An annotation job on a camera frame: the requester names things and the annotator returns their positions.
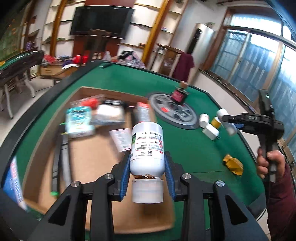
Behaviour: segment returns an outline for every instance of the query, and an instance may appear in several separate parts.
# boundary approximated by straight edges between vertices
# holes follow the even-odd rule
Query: metal bolt
[[[74,187],[74,188],[78,187],[79,186],[79,181],[72,182],[71,186]]]
[[[110,179],[113,178],[113,174],[111,174],[111,173],[107,173],[107,174],[105,174],[104,177],[105,177],[105,179],[110,180]]]
[[[225,185],[225,182],[223,182],[223,181],[221,181],[221,180],[218,180],[218,181],[216,182],[216,184],[217,184],[218,187],[223,187],[223,186]]]
[[[182,175],[182,177],[183,177],[184,179],[190,179],[190,178],[191,178],[191,175],[190,175],[189,173],[184,173],[184,174]]]

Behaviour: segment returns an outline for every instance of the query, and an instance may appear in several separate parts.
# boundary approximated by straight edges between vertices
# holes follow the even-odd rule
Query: small white bottle
[[[154,122],[141,122],[134,126],[131,143],[131,173],[153,176],[156,179],[134,179],[132,201],[137,203],[163,202],[165,171],[163,130]]]
[[[230,136],[233,136],[237,133],[237,128],[235,127],[235,125],[233,123],[228,123],[228,122],[222,121],[222,117],[224,115],[229,115],[228,112],[226,111],[226,109],[220,109],[217,111],[217,117],[218,117],[219,121],[221,122],[222,126],[224,128],[226,128],[226,130]]]

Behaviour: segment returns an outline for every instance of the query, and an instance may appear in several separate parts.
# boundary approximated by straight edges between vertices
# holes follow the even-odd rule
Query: black screen
[[[70,35],[86,35],[89,29],[111,32],[111,36],[124,38],[134,9],[116,6],[77,7]]]

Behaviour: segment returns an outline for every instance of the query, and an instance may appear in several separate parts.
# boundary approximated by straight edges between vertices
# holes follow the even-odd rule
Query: window
[[[258,97],[275,59],[279,43],[251,34],[246,51],[230,83],[252,102]]]
[[[296,126],[296,52],[285,47],[281,68],[270,88],[276,118],[284,123],[284,140]]]
[[[281,35],[281,23],[279,21],[255,14],[234,14],[230,25],[255,28],[276,35]]]
[[[284,28],[283,28],[283,37],[285,39],[290,40],[290,41],[295,43],[294,39],[292,38],[292,34],[291,34],[290,29],[285,25],[284,25]]]
[[[227,80],[248,32],[228,30],[211,71]]]

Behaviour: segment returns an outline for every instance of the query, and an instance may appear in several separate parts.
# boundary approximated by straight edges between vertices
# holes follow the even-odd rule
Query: cardboard tray
[[[137,102],[148,103],[148,99],[122,92],[103,89],[80,87],[55,112],[50,122],[40,136],[30,157],[23,181],[23,195],[26,204],[45,214],[56,198],[50,195],[52,180],[52,163],[54,159],[54,143],[58,125],[65,121],[65,111],[70,108],[70,102],[82,98],[104,94],[106,99],[119,99],[129,104]],[[70,161],[72,179],[81,183],[93,182],[100,176],[109,173],[116,163],[117,154],[111,145],[109,130],[131,128],[130,115],[125,116],[126,122],[117,126],[101,126],[96,134],[90,137],[70,139]],[[156,117],[150,109],[151,121]],[[171,197],[164,179],[164,198],[162,203],[138,204],[131,201],[131,175],[127,194],[121,202],[112,202],[114,231],[117,234],[148,233],[170,229],[174,224],[174,210]],[[60,178],[60,190],[65,185]],[[91,201],[88,202],[86,229],[90,227]]]

